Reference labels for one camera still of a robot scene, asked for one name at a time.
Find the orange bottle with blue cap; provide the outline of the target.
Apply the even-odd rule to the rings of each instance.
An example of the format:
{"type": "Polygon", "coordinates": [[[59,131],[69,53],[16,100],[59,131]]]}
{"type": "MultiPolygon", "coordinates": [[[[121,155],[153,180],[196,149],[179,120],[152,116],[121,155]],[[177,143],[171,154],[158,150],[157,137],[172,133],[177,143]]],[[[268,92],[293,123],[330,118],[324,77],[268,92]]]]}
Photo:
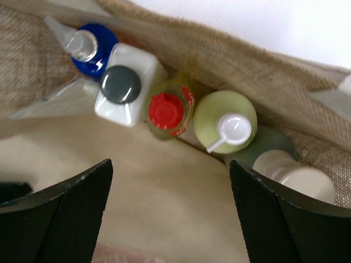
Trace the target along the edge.
{"type": "Polygon", "coordinates": [[[92,44],[92,51],[81,57],[71,55],[71,60],[81,73],[99,79],[106,70],[112,48],[119,40],[108,27],[101,24],[88,23],[78,30],[88,37],[92,44]]]}

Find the light green lotion bottle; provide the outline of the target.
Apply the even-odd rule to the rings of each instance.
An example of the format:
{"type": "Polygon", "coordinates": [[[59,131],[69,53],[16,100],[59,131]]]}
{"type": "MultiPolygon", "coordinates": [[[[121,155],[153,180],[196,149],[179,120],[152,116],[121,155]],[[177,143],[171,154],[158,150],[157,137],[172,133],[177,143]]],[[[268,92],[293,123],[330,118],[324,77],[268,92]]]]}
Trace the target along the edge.
{"type": "Polygon", "coordinates": [[[201,99],[194,116],[194,132],[208,153],[228,154],[247,147],[257,132],[257,114],[248,98],[222,90],[201,99]]]}

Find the yellow bottle with red cap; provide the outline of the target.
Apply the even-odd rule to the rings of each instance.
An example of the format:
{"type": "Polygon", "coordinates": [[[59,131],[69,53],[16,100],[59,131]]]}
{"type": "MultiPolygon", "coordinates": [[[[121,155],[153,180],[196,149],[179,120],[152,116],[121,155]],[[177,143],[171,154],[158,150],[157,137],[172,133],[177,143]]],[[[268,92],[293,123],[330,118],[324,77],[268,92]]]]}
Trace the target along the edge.
{"type": "Polygon", "coordinates": [[[179,72],[151,89],[146,103],[146,122],[159,140],[178,137],[186,131],[195,106],[193,82],[179,72]]]}

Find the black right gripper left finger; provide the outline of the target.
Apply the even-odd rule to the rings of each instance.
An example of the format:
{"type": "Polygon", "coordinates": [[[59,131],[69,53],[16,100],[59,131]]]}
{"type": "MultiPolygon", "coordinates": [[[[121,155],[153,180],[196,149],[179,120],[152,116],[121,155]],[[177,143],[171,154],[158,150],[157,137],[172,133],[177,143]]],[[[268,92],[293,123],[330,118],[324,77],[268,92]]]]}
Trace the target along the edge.
{"type": "Polygon", "coordinates": [[[112,183],[106,159],[1,206],[1,262],[91,262],[112,183]]]}

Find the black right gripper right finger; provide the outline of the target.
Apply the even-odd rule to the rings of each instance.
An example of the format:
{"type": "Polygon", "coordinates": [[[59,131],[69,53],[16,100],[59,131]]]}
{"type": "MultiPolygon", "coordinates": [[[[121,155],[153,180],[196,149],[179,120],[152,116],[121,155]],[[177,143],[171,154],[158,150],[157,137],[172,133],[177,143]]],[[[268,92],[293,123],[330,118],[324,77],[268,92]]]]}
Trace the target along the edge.
{"type": "Polygon", "coordinates": [[[350,262],[350,209],[313,199],[231,161],[250,262],[350,262]]]}

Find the white bottle with grey cap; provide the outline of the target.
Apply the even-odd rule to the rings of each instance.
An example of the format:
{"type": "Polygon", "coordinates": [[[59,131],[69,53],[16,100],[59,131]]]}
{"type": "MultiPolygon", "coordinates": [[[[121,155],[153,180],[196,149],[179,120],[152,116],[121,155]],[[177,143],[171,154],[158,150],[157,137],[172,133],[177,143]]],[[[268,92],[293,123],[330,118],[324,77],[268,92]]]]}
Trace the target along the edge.
{"type": "Polygon", "coordinates": [[[97,116],[125,127],[144,119],[151,88],[168,80],[168,72],[152,53],[124,43],[114,45],[100,78],[97,116]]]}

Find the burlap canvas tote bag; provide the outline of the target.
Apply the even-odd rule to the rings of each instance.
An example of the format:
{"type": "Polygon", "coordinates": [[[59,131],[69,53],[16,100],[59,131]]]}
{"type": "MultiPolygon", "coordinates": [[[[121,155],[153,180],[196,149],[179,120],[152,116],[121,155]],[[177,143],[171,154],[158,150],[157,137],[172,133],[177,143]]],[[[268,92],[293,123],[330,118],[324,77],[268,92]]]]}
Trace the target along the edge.
{"type": "Polygon", "coordinates": [[[350,109],[350,70],[271,53],[195,22],[131,1],[1,1],[1,179],[34,192],[110,159],[113,175],[91,262],[250,262],[230,168],[193,130],[169,142],[145,124],[128,129],[93,113],[81,92],[43,108],[43,119],[10,114],[79,77],[47,25],[99,22],[152,52],[171,73],[187,71],[199,95],[245,95],[258,119],[289,135],[303,165],[326,173],[334,205],[350,209],[350,121],[315,98],[350,109]]]}

